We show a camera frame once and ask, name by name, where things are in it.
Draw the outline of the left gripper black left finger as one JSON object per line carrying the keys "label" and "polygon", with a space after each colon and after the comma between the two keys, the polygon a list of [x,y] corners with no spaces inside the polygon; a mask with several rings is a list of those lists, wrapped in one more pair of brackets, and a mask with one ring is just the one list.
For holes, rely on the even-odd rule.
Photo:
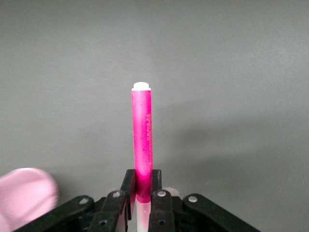
{"label": "left gripper black left finger", "polygon": [[126,171],[119,190],[111,191],[90,224],[92,232],[126,232],[136,199],[135,170]]}

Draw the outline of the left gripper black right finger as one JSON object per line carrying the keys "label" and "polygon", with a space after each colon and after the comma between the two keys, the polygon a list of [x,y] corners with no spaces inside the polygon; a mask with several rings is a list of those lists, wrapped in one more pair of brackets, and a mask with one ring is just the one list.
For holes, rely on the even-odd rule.
{"label": "left gripper black right finger", "polygon": [[149,232],[174,232],[174,213],[172,196],[162,189],[162,172],[153,170],[151,182],[151,211],[149,216]]}

